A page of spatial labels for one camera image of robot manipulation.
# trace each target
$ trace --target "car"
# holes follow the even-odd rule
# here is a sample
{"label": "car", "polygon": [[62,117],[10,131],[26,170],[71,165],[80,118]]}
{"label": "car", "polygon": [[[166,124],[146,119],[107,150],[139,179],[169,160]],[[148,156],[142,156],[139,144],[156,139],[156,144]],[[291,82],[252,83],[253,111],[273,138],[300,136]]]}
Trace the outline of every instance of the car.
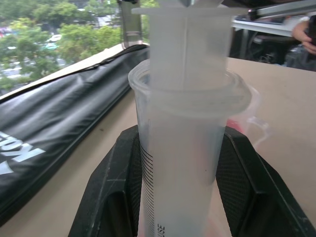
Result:
{"label": "car", "polygon": [[45,48],[47,49],[56,49],[58,46],[55,43],[48,43]]}
{"label": "car", "polygon": [[48,41],[50,42],[57,42],[61,39],[61,35],[53,35]]}

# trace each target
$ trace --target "white lettering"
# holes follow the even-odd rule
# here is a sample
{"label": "white lettering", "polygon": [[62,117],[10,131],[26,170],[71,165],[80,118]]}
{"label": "white lettering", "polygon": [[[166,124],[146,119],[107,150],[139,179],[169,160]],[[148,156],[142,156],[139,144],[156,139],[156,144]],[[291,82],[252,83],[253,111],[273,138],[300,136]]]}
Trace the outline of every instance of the white lettering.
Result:
{"label": "white lettering", "polygon": [[23,142],[14,137],[8,137],[6,140],[0,142],[0,149],[3,151],[13,150],[21,146]]}
{"label": "white lettering", "polygon": [[8,165],[8,162],[4,161],[4,162],[0,163],[0,175],[1,174],[9,174],[9,173],[13,173],[13,170]]}
{"label": "white lettering", "polygon": [[6,135],[4,132],[1,132],[0,131],[0,137],[2,137],[2,138],[7,138],[9,135]]}
{"label": "white lettering", "polygon": [[31,146],[30,144],[23,144],[21,150],[19,151],[14,151],[14,152],[1,152],[0,154],[6,156],[6,157],[13,157],[16,156],[15,158],[13,158],[12,160],[16,161],[16,162],[22,162],[26,159],[29,159],[31,157],[37,156],[41,153],[44,153],[45,151],[40,149],[40,148],[36,148],[34,150],[31,150],[33,146]]}

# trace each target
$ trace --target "green foliage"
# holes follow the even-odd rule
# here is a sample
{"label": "green foliage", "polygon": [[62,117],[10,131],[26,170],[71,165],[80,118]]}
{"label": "green foliage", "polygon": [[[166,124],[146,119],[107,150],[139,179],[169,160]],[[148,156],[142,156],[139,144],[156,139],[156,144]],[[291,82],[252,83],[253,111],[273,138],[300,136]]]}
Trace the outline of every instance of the green foliage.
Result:
{"label": "green foliage", "polygon": [[28,77],[20,77],[16,80],[18,84],[26,84],[32,82],[32,80]]}
{"label": "green foliage", "polygon": [[0,18],[2,21],[12,21],[18,18],[33,19],[35,9],[43,4],[50,6],[66,0],[0,0]]}
{"label": "green foliage", "polygon": [[[141,1],[141,7],[159,7],[157,0],[143,0]],[[143,41],[149,42],[149,16],[142,15],[142,34]]]}
{"label": "green foliage", "polygon": [[0,79],[0,89],[11,90],[14,87],[14,85],[14,81],[7,77],[3,77]]}
{"label": "green foliage", "polygon": [[77,20],[79,23],[93,23],[95,25],[96,17],[89,11],[78,11]]}
{"label": "green foliage", "polygon": [[80,17],[87,18],[87,14],[78,11],[76,5],[69,2],[61,2],[53,7],[43,4],[34,10],[33,16],[37,23],[48,23],[54,28],[61,24],[73,24],[79,21]]}
{"label": "green foliage", "polygon": [[141,7],[159,7],[157,0],[141,0]]}
{"label": "green foliage", "polygon": [[59,69],[56,53],[44,48],[49,38],[47,32],[24,18],[14,21],[11,28],[18,34],[0,39],[0,62],[5,63],[5,67],[14,68],[13,63],[20,62],[21,74],[28,74],[30,80],[38,80]]}
{"label": "green foliage", "polygon": [[68,63],[81,61],[120,43],[120,29],[108,26],[93,29],[87,25],[62,25],[60,33],[63,37],[58,41],[58,51]]}
{"label": "green foliage", "polygon": [[103,17],[106,15],[114,15],[117,6],[116,0],[110,0],[109,3],[107,0],[89,0],[88,5],[84,9],[97,17]]}

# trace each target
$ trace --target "table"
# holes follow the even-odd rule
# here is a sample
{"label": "table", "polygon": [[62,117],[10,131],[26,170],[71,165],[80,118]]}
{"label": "table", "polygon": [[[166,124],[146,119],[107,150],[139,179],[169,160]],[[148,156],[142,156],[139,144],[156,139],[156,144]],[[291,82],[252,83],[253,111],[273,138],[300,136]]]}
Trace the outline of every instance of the table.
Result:
{"label": "table", "polygon": [[289,19],[286,19],[283,25],[234,20],[233,27],[243,29],[239,57],[241,59],[244,59],[246,56],[247,45],[248,45],[248,31],[257,31],[257,32],[269,33],[269,34],[274,34],[274,35],[279,35],[279,36],[291,37],[292,30],[300,22],[301,17],[302,16],[293,16]]}
{"label": "table", "polygon": [[[258,152],[280,173],[316,226],[316,73],[240,59],[229,59],[228,68],[262,94],[258,117],[269,123],[274,134]],[[66,237],[92,171],[121,131],[136,122],[134,95],[130,92],[36,196],[0,228],[0,236]],[[227,232],[216,187],[211,209],[215,221]]]}

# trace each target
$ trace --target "black padded bag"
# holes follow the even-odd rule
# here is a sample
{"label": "black padded bag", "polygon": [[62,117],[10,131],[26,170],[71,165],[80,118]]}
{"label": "black padded bag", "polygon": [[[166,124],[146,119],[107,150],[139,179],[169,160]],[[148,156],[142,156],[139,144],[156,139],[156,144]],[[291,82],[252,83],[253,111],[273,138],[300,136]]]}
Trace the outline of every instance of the black padded bag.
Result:
{"label": "black padded bag", "polygon": [[0,100],[0,226],[30,200],[130,89],[135,45],[98,65]]}

